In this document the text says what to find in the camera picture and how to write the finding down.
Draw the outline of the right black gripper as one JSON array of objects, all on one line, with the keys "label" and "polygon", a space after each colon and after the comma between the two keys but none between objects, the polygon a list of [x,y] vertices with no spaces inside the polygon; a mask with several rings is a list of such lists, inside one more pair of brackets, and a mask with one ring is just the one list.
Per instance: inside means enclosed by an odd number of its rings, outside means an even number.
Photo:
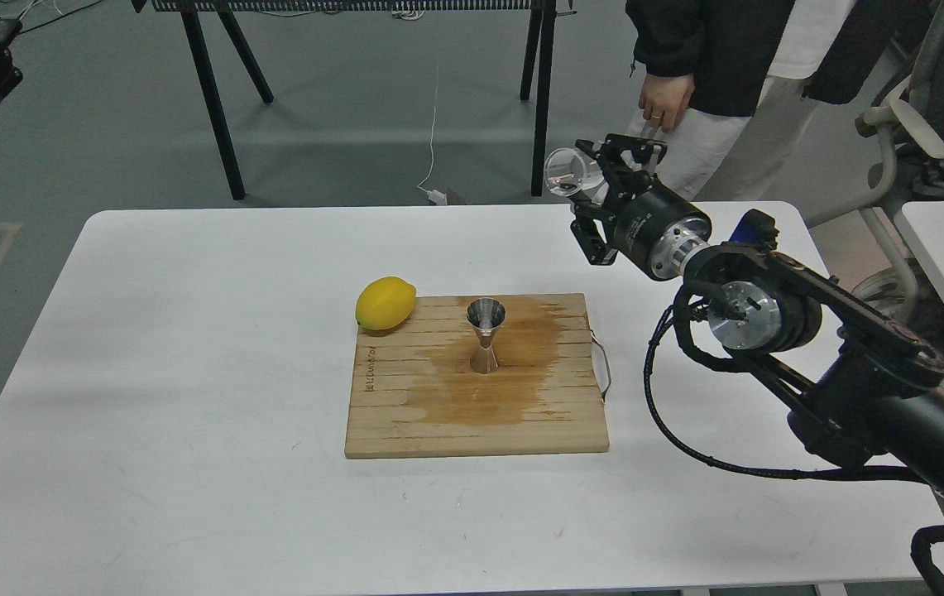
[{"label": "right black gripper", "polygon": [[623,254],[654,281],[681,276],[683,262],[712,234],[709,216],[662,184],[657,167],[667,141],[609,133],[600,141],[575,141],[582,158],[575,199],[595,199],[605,188],[604,231],[575,214],[570,230],[593,267],[610,267]]}]

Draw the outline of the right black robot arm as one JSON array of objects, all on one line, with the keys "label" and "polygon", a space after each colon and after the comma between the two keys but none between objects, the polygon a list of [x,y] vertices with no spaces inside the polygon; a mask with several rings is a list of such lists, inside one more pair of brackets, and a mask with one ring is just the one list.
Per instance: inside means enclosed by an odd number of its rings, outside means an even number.
[{"label": "right black robot arm", "polygon": [[[713,244],[709,216],[662,184],[654,166],[667,144],[612,133],[578,140],[575,151],[607,185],[595,201],[574,182],[578,245],[590,264],[619,254],[650,279],[681,286],[649,341],[643,387],[650,415],[676,448],[710,467],[775,479],[915,482],[944,497],[944,358],[906,325],[879,313],[777,249],[774,219],[743,215]],[[805,450],[831,463],[820,471],[725,463],[684,444],[662,420],[652,393],[654,354],[673,330],[681,351],[720,373],[748,373],[788,407]],[[944,525],[914,533],[910,557],[930,591],[944,595],[932,559]]]}]

